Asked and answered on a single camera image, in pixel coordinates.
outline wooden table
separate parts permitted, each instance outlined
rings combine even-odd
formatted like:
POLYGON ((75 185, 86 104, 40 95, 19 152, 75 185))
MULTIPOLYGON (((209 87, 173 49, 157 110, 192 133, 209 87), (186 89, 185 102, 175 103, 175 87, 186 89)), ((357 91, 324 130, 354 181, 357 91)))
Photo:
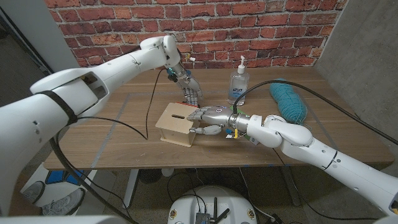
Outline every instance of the wooden table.
MULTIPOLYGON (((205 100, 200 104, 225 105, 229 75, 235 69, 192 70, 200 82, 205 100)), ((329 84, 313 68, 252 68, 249 86, 265 80, 285 78, 307 86, 353 113, 329 84)), ((113 118, 134 126, 145 133, 146 111, 158 70, 151 70, 118 89, 98 116, 113 118)), ((168 103, 182 101, 176 84, 160 75, 148 117, 149 140, 133 130, 109 121, 91 120, 70 128, 60 141, 62 151, 70 162, 81 169, 148 169, 187 167, 243 167, 303 165, 285 156, 280 149, 253 145, 244 138, 225 139, 225 132, 217 136, 199 135, 191 148, 162 142, 155 123, 168 103)), ((367 164, 388 164, 394 156, 367 128, 351 120, 316 96, 295 89, 307 104, 305 124, 313 135, 325 144, 367 164)), ((269 85, 262 86, 246 97, 239 107, 247 114, 280 114, 269 93, 269 85)), ((47 169, 63 169, 53 153, 45 161, 47 169)))

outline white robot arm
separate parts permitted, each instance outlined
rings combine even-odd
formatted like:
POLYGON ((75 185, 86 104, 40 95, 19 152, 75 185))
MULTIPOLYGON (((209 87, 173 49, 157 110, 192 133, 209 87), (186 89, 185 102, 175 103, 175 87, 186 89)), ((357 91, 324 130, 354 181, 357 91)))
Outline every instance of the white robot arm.
POLYGON ((179 83, 195 90, 198 82, 180 64, 173 38, 153 37, 141 50, 92 68, 73 68, 47 76, 31 86, 34 94, 0 108, 0 212, 9 212, 14 184, 24 166, 63 127, 100 112, 111 94, 141 72, 165 66, 179 83))
POLYGON ((232 127, 240 133, 247 133, 267 147, 281 147, 282 152, 291 158, 314 165, 340 181, 345 186, 368 199, 385 214, 392 216, 395 222, 398 215, 398 179, 382 173, 353 159, 340 151, 315 139, 311 132, 300 125, 289 124, 276 115, 262 116, 244 114, 234 115, 224 106, 209 106, 197 109, 187 119, 212 124, 205 128, 192 128, 191 132, 207 132, 209 129, 232 127))

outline hand sanitizer bottle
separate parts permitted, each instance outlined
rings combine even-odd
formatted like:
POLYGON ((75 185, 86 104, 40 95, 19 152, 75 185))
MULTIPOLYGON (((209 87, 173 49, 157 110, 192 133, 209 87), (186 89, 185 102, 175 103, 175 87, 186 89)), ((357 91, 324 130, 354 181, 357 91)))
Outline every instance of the hand sanitizer bottle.
MULTIPOLYGON (((228 91, 228 99, 227 102, 229 104, 234 104, 236 99, 244 93, 248 88, 249 82, 249 74, 244 71, 245 66, 243 65, 244 57, 241 55, 241 64, 238 66, 237 72, 231 73, 231 80, 229 81, 229 91, 228 91)), ((239 102, 238 106, 243 105, 244 97, 242 97, 239 102)))

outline sneaker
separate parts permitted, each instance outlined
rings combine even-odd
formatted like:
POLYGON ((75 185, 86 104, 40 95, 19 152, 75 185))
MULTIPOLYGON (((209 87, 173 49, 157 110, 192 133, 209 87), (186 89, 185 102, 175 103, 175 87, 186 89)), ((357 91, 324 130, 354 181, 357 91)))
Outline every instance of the sneaker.
POLYGON ((42 207, 43 215, 71 215, 81 205, 85 197, 85 191, 82 188, 75 190, 68 196, 44 205, 42 207))
POLYGON ((30 201, 32 204, 36 203, 38 199, 43 195, 44 192, 44 183, 41 181, 34 182, 31 186, 29 186, 24 193, 24 197, 30 201))

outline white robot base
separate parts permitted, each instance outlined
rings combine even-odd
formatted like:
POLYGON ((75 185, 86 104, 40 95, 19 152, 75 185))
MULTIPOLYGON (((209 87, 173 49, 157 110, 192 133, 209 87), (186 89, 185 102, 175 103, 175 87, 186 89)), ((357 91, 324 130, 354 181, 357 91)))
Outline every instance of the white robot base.
POLYGON ((168 224, 257 223, 252 205, 237 192, 216 185, 197 187, 195 192, 204 200, 206 208, 202 200, 194 196, 194 191, 190 190, 184 194, 186 196, 181 196, 173 203, 168 216, 168 224))

